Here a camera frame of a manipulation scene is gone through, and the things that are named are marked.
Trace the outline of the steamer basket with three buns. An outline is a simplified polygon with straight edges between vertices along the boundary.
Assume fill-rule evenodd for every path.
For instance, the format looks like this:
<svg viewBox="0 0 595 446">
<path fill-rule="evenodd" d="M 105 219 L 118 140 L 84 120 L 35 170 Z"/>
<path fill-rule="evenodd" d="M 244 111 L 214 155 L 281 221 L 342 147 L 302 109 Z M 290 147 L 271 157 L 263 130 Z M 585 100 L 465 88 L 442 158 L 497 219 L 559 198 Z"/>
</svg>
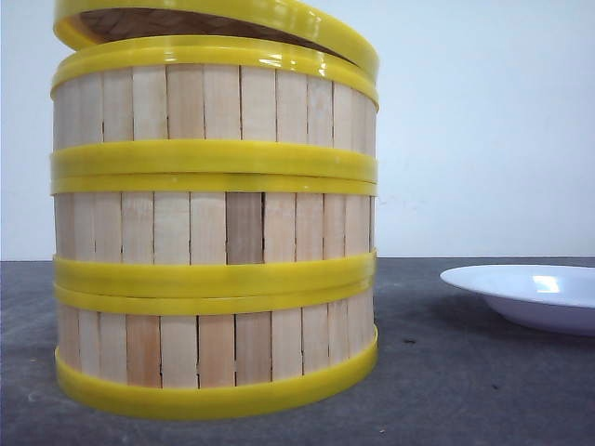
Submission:
<svg viewBox="0 0 595 446">
<path fill-rule="evenodd" d="M 291 307 L 373 282 L 365 195 L 77 191 L 55 205 L 55 283 L 84 307 Z"/>
</svg>

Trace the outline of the steamer basket with one bun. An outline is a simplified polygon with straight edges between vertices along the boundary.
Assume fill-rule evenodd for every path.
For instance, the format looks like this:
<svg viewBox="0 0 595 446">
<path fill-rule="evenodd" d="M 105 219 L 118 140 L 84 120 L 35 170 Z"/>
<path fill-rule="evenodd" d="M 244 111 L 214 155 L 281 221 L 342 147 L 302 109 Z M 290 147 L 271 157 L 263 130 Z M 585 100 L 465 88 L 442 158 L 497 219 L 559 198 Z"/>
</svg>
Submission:
<svg viewBox="0 0 595 446">
<path fill-rule="evenodd" d="M 52 190 L 372 195 L 377 93 L 336 56 L 272 41 L 145 37 L 53 79 Z"/>
</svg>

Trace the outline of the woven bamboo steamer lid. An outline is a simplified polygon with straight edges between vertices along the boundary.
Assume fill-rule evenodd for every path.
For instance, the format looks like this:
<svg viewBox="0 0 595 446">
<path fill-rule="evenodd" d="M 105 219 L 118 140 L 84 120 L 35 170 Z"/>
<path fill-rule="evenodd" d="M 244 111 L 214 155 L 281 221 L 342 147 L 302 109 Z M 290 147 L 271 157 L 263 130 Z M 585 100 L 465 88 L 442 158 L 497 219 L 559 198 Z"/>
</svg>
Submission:
<svg viewBox="0 0 595 446">
<path fill-rule="evenodd" d="M 372 80 L 379 69 L 378 54 L 362 35 L 300 1 L 57 1 L 53 29 L 75 50 L 138 37 L 221 35 L 311 48 L 352 63 Z"/>
</svg>

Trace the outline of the steamer basket with small buns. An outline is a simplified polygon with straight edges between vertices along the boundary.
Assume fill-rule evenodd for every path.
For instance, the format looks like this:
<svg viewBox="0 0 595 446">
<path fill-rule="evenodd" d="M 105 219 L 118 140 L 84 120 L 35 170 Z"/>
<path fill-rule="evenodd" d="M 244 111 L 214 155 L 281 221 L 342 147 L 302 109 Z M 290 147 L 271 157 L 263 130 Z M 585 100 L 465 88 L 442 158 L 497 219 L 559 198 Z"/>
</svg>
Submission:
<svg viewBox="0 0 595 446">
<path fill-rule="evenodd" d="M 127 386 L 82 374 L 55 353 L 61 390 L 87 406 L 126 416 L 160 420 L 210 420 L 273 413 L 325 400 L 364 379 L 377 361 L 377 330 L 366 348 L 314 372 L 277 381 L 235 385 L 234 339 L 221 354 L 197 347 L 195 387 Z"/>
</svg>

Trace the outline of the white ceramic plate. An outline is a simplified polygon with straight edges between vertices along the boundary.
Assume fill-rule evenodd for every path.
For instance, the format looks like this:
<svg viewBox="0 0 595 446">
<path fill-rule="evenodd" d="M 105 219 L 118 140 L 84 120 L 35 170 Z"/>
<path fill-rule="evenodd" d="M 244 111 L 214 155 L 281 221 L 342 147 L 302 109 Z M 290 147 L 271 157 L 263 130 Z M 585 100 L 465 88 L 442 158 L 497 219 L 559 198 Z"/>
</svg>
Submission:
<svg viewBox="0 0 595 446">
<path fill-rule="evenodd" d="M 480 265 L 448 269 L 441 279 L 483 296 L 506 320 L 539 330 L 594 335 L 594 269 Z"/>
</svg>

